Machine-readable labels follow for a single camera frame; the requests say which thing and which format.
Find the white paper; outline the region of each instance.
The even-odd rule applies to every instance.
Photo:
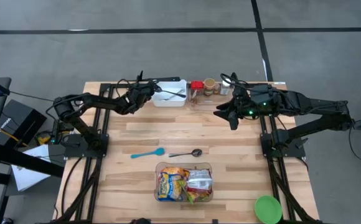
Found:
[[[40,159],[50,162],[48,145],[38,146],[23,153],[34,157],[41,157]],[[12,165],[12,170],[18,191],[28,189],[41,180],[50,177],[48,174],[41,174],[40,172],[32,171],[15,165]]]

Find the wooden tabletop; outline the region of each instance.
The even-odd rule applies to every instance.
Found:
[[[84,92],[98,94],[100,82],[87,82]],[[285,89],[285,85],[275,85]],[[135,114],[121,116],[110,113],[108,134],[110,145],[103,159],[93,222],[129,223],[134,218],[149,218],[154,223],[257,223],[255,200],[272,195],[268,165],[262,156],[259,120],[241,120],[236,131],[228,122],[212,114],[215,105],[194,106],[189,102],[181,108],[156,108],[147,102]],[[100,127],[103,121],[101,112]],[[85,112],[82,119],[92,125],[95,109]],[[294,118],[280,116],[287,128],[295,126]],[[150,152],[163,147],[163,156],[131,159],[131,154]],[[169,153],[190,152],[199,148],[201,157]],[[60,211],[65,179],[77,159],[67,161],[56,206]],[[212,166],[213,199],[210,202],[158,202],[155,168],[159,162],[208,162]],[[313,218],[319,218],[309,176],[304,164],[285,158],[290,189],[302,207]],[[79,193],[85,159],[75,168],[65,193],[65,208]],[[86,218],[88,201],[84,204]],[[284,218],[287,208],[281,200]]]

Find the green plastic lid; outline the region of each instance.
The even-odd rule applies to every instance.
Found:
[[[282,216],[281,205],[272,196],[261,196],[255,202],[255,214],[265,224],[276,224]]]

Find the gray carpet floor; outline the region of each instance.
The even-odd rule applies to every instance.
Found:
[[[264,28],[361,27],[361,1],[258,0]],[[244,0],[0,0],[0,30],[254,27]],[[361,119],[361,32],[265,33],[274,81],[311,98],[349,100]],[[54,99],[81,93],[87,81],[180,76],[187,80],[236,72],[265,81],[257,34],[0,35],[0,77],[11,90]],[[49,102],[11,95],[41,112]],[[297,124],[315,116],[297,117]],[[44,129],[50,128],[47,121]],[[352,131],[361,156],[361,131]],[[361,161],[348,132],[324,131],[305,145],[319,215],[329,223],[361,223]],[[50,177],[12,196],[6,217],[47,222],[60,179]]]

